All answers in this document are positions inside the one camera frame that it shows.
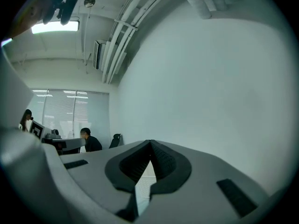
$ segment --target man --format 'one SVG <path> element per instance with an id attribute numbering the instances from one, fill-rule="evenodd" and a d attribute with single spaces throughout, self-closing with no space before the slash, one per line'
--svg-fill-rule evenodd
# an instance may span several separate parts
<path id="1" fill-rule="evenodd" d="M 80 136 L 81 138 L 84 138 L 86 140 L 86 144 L 85 144 L 86 152 L 102 150 L 101 143 L 97 140 L 97 138 L 90 135 L 89 128 L 81 129 Z"/>
<path id="2" fill-rule="evenodd" d="M 4 9 L 4 17 L 11 21 L 11 24 L 6 27 L 8 32 L 2 40 L 14 38 L 15 36 L 30 29 L 37 24 L 45 16 L 49 14 L 51 9 L 62 2 L 62 0 L 5 0 L 5 6 L 10 6 L 9 9 Z"/>

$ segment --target black object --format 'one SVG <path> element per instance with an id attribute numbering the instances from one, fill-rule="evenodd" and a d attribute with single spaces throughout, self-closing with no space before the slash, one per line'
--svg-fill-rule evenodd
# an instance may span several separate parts
<path id="1" fill-rule="evenodd" d="M 66 154 L 79 154 L 80 153 L 80 148 L 74 148 L 68 151 L 63 151 L 62 155 L 66 155 Z"/>
<path id="2" fill-rule="evenodd" d="M 59 131 L 57 129 L 53 129 L 52 130 L 52 133 L 56 134 L 56 135 L 59 135 Z"/>
<path id="3" fill-rule="evenodd" d="M 102 150 L 102 145 L 97 138 L 88 136 L 85 144 L 85 150 L 87 152 L 99 151 Z"/>
<path id="4" fill-rule="evenodd" d="M 62 151 L 63 148 L 66 148 L 65 141 L 53 142 L 53 139 L 43 138 L 42 143 L 53 145 L 57 151 Z"/>
<path id="5" fill-rule="evenodd" d="M 76 168 L 76 167 L 82 166 L 84 164 L 88 164 L 88 162 L 86 160 L 82 159 L 82 160 L 78 160 L 75 162 L 65 163 L 64 166 L 66 169 L 70 169 L 70 168 Z"/>
<path id="6" fill-rule="evenodd" d="M 42 133 L 43 133 L 43 127 L 42 127 L 42 126 L 39 126 L 36 122 L 32 122 L 32 125 L 31 125 L 30 130 L 33 131 L 32 133 L 33 133 L 35 136 L 37 136 L 38 139 L 41 138 Z"/>
<path id="7" fill-rule="evenodd" d="M 257 206 L 230 179 L 218 181 L 217 185 L 240 217 L 246 216 L 257 208 Z"/>
<path id="8" fill-rule="evenodd" d="M 56 9 L 59 9 L 57 18 L 60 19 L 61 25 L 66 25 L 71 18 L 71 14 L 74 10 L 78 0 L 63 0 L 60 2 L 55 2 L 53 7 L 49 9 L 48 13 L 43 19 L 43 23 L 47 24 L 53 17 Z"/>
<path id="9" fill-rule="evenodd" d="M 121 134 L 115 134 L 113 135 L 113 139 L 111 141 L 110 147 L 109 148 L 113 148 L 113 147 L 117 147 L 120 143 L 121 140 Z"/>
<path id="10" fill-rule="evenodd" d="M 135 185 L 150 161 L 157 179 L 157 183 L 150 187 L 150 198 L 153 194 L 175 192 L 191 174 L 191 163 L 185 156 L 155 140 L 146 140 L 110 159 L 105 166 L 107 178 L 116 189 L 132 194 L 127 208 L 117 213 L 128 221 L 138 217 L 135 212 Z"/>

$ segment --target ceiling beam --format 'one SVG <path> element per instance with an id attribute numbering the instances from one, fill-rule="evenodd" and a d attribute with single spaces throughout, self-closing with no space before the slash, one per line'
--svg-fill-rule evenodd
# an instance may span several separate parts
<path id="1" fill-rule="evenodd" d="M 24 60 L 23 54 L 18 54 L 8 57 L 11 63 L 22 63 Z M 36 60 L 36 59 L 74 59 L 83 60 L 82 56 L 76 57 L 74 50 L 48 50 L 47 52 L 43 50 L 31 51 L 26 53 L 26 61 Z"/>

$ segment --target window blinds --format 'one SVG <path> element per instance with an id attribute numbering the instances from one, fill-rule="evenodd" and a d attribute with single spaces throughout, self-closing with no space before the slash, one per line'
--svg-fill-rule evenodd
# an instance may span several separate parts
<path id="1" fill-rule="evenodd" d="M 75 98 L 65 91 L 49 90 L 43 112 L 43 125 L 57 129 L 62 139 L 72 139 Z"/>
<path id="2" fill-rule="evenodd" d="M 109 95 L 78 91 L 74 110 L 74 137 L 80 137 L 80 130 L 89 128 L 103 149 L 110 146 Z"/>
<path id="3" fill-rule="evenodd" d="M 43 122 L 43 106 L 47 94 L 47 90 L 32 90 L 34 96 L 28 106 L 28 109 L 32 111 L 32 117 L 34 121 L 42 124 Z"/>
<path id="4" fill-rule="evenodd" d="M 103 146 L 109 148 L 109 95 L 87 91 L 33 90 L 28 109 L 34 120 L 50 129 L 57 129 L 61 138 L 80 137 L 82 128 L 89 128 Z"/>

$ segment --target office chair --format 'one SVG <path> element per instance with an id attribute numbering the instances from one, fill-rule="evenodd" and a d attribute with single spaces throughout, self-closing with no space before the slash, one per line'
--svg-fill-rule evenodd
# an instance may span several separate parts
<path id="1" fill-rule="evenodd" d="M 111 141 L 110 147 L 109 148 L 113 148 L 113 147 L 117 147 L 120 143 L 121 140 L 121 134 L 115 134 L 113 135 L 113 139 Z"/>

